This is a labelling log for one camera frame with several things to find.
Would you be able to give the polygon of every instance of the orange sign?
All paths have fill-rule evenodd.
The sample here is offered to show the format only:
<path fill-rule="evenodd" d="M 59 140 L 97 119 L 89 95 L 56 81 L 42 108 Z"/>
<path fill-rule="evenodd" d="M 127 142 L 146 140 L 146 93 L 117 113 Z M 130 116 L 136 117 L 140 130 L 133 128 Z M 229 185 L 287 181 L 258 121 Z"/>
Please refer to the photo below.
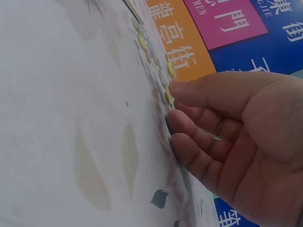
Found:
<path fill-rule="evenodd" d="M 147 0 L 178 79 L 195 80 L 215 72 L 207 48 L 183 0 Z"/>

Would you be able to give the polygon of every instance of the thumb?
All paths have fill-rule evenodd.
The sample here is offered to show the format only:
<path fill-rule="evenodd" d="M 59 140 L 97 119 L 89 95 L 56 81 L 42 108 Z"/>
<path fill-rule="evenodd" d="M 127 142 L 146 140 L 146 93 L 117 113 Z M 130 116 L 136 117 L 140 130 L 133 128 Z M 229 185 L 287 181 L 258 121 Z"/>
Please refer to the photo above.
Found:
<path fill-rule="evenodd" d="M 220 72 L 194 81 L 173 81 L 169 91 L 175 100 L 190 107 L 212 107 L 242 120 L 246 104 L 268 85 L 288 77 L 268 72 Z"/>

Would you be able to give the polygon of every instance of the pink banner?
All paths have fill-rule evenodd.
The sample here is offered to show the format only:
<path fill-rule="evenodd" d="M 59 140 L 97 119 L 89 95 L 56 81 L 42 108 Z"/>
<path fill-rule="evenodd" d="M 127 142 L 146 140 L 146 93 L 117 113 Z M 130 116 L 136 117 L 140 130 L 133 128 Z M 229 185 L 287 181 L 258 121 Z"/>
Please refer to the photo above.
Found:
<path fill-rule="evenodd" d="M 249 0 L 184 0 L 209 50 L 268 33 Z"/>

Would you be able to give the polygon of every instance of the hand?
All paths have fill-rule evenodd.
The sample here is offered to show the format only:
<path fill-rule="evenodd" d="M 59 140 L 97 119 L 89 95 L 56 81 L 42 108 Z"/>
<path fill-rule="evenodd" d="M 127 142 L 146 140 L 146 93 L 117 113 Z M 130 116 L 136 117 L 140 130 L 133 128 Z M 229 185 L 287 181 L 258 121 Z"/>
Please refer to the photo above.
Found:
<path fill-rule="evenodd" d="M 303 80 L 223 72 L 172 82 L 170 93 L 176 108 L 167 116 L 171 143 L 189 172 L 249 220 L 297 227 L 303 215 Z"/>

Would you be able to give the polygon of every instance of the finger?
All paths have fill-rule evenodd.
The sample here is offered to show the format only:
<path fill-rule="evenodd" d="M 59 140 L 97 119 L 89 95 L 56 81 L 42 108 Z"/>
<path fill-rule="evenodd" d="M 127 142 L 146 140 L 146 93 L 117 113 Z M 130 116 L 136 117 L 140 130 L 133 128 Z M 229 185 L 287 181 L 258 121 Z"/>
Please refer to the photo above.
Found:
<path fill-rule="evenodd" d="M 195 123 L 182 111 L 173 110 L 167 116 L 167 123 L 174 133 L 188 135 L 206 154 L 214 160 L 224 163 L 233 144 L 227 141 L 218 141 Z"/>
<path fill-rule="evenodd" d="M 177 102 L 191 107 L 212 107 L 241 121 L 249 100 L 285 76 L 267 72 L 220 72 L 187 83 L 171 82 L 169 90 Z"/>
<path fill-rule="evenodd" d="M 231 143 L 238 139 L 243 127 L 243 123 L 207 107 L 189 107 L 178 102 L 174 106 L 204 131 Z"/>
<path fill-rule="evenodd" d="M 171 138 L 172 148 L 181 164 L 207 189 L 218 194 L 223 164 L 214 160 L 186 134 L 176 133 Z"/>

